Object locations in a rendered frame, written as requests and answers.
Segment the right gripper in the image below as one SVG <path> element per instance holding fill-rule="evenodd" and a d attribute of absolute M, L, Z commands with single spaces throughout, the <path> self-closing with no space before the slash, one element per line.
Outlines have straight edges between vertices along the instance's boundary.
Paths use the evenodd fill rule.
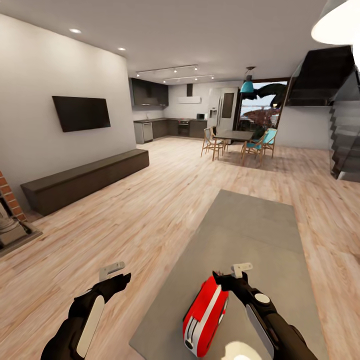
<path fill-rule="evenodd" d="M 221 285 L 221 289 L 226 291 L 233 291 L 236 296 L 238 296 L 238 291 L 241 286 L 248 285 L 248 275 L 243 272 L 242 278 L 235 278 L 231 274 L 228 275 L 220 275 L 215 271 L 212 272 L 214 279 L 217 285 Z"/>

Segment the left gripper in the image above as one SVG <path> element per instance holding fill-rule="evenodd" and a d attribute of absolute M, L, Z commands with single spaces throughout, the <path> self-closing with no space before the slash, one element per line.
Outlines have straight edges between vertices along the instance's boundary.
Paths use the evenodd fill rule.
<path fill-rule="evenodd" d="M 117 292 L 120 292 L 124 290 L 127 286 L 127 283 L 131 280 L 131 273 L 128 273 L 127 275 L 123 276 L 123 274 L 117 275 L 115 277 L 112 277 L 111 279 L 107 279 L 105 281 L 99 282 L 95 284 L 94 286 L 102 286 L 105 285 L 109 289 L 109 299 Z"/>

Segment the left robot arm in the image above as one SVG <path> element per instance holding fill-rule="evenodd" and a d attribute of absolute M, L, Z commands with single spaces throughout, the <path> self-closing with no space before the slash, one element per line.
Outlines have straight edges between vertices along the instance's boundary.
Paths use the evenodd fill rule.
<path fill-rule="evenodd" d="M 99 283 L 74 298 L 66 319 L 56 335 L 46 344 L 40 360 L 85 360 L 101 319 L 105 304 L 124 290 L 131 273 L 111 277 L 126 267 L 119 261 L 100 268 Z"/>

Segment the radio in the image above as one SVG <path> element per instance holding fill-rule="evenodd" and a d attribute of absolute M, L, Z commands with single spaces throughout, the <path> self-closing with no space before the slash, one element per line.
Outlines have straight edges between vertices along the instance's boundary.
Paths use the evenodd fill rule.
<path fill-rule="evenodd" d="M 227 309 L 229 291 L 217 285 L 214 276 L 206 280 L 183 320 L 183 340 L 197 358 L 208 353 Z"/>

